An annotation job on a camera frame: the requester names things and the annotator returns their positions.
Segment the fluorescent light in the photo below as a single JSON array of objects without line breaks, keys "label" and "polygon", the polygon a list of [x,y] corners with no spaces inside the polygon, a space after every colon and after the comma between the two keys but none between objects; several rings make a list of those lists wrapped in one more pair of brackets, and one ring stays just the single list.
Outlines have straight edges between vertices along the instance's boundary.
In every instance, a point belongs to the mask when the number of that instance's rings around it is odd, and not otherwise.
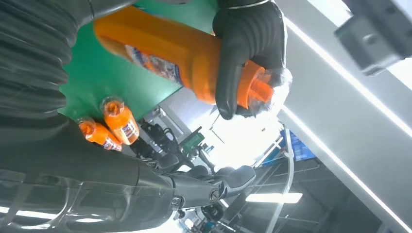
[{"label": "fluorescent light", "polygon": [[76,220],[76,222],[101,222],[103,221],[102,219],[95,219],[95,218],[82,218]]},{"label": "fluorescent light", "polygon": [[297,203],[302,197],[301,193],[264,193],[251,194],[247,196],[249,202],[271,202],[271,203]]},{"label": "fluorescent light", "polygon": [[390,121],[404,131],[412,138],[412,129],[401,120],[392,110],[390,110],[382,101],[380,101],[372,92],[363,86],[349,71],[347,71],[338,61],[336,61],[328,52],[320,45],[305,34],[288,18],[284,17],[288,27],[298,35],[310,48],[312,48],[324,61],[326,61],[336,72],[338,72],[348,83],[357,89],[369,102],[378,108]]},{"label": "fluorescent light", "polygon": [[194,223],[192,222],[192,220],[190,220],[189,218],[186,218],[185,220],[185,225],[187,227],[189,227],[189,229],[192,229],[192,227],[194,226]]},{"label": "fluorescent light", "polygon": [[220,199],[220,202],[222,203],[222,205],[223,205],[224,207],[226,207],[226,208],[229,207],[229,204],[227,204],[227,202],[226,202],[225,200]]},{"label": "fluorescent light", "polygon": [[395,219],[408,233],[412,233],[412,229],[406,225],[379,197],[376,196],[372,190],[363,183],[359,177],[357,177],[339,158],[333,153],[326,145],[319,139],[291,110],[286,106],[283,106],[283,111],[288,117],[290,117],[299,128],[307,135],[312,141],[322,149],[339,167],[343,169],[367,194],[369,194],[373,200],[375,200],[391,217]]}]

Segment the gloved hand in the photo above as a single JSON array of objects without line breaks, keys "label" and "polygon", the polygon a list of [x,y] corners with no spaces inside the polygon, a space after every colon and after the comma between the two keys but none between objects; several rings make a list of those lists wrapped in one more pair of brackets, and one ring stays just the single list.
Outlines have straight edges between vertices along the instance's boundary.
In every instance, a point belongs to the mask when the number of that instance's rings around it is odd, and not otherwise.
[{"label": "gloved hand", "polygon": [[249,59],[280,74],[286,65],[286,27],[283,14],[270,0],[218,0],[213,30],[223,39],[216,87],[216,104],[224,119],[234,114],[254,116],[237,105],[242,66]]}]

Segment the product label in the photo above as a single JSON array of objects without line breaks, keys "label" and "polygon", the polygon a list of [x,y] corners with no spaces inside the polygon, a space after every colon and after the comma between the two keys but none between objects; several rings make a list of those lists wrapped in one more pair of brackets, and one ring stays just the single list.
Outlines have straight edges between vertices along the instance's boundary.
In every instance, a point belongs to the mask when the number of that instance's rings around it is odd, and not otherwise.
[{"label": "product label", "polygon": [[103,147],[106,150],[118,150],[121,151],[121,147],[117,145],[112,139],[107,138],[106,141],[103,144]]},{"label": "product label", "polygon": [[179,67],[176,64],[154,55],[145,54],[132,46],[126,45],[125,47],[127,54],[132,58],[136,65],[172,82],[182,84]]},{"label": "product label", "polygon": [[123,134],[126,136],[126,138],[129,138],[130,136],[137,133],[135,124],[132,121],[129,121],[129,123],[127,123],[127,125],[123,127],[121,130]]}]

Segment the black rubber glove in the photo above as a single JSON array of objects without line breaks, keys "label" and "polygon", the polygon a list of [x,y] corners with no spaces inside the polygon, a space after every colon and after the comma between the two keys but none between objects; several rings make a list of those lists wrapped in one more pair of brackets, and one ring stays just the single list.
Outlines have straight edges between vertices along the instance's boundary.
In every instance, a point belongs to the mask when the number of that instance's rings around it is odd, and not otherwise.
[{"label": "black rubber glove", "polygon": [[218,4],[213,30],[223,41],[216,104],[227,120],[234,114],[254,116],[237,105],[242,66],[250,59],[265,69],[285,67],[287,33],[283,14],[268,0],[219,0]]}]

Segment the orange bottle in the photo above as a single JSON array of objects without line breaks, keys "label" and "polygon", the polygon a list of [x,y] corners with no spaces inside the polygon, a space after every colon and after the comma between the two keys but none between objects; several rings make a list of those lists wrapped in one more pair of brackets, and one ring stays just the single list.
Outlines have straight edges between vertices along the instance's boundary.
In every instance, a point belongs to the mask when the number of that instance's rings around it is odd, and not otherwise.
[{"label": "orange bottle", "polygon": [[77,120],[77,123],[89,142],[98,143],[107,150],[121,151],[121,143],[102,124],[96,123],[90,118],[81,118]]},{"label": "orange bottle", "polygon": [[[195,28],[128,7],[94,22],[94,32],[110,52],[191,89],[215,104],[221,39]],[[247,62],[238,87],[238,104],[268,103],[273,88],[265,69]]]},{"label": "orange bottle", "polygon": [[116,97],[105,98],[101,109],[104,121],[120,142],[130,145],[139,138],[139,128],[132,111],[124,106],[122,100]]}]

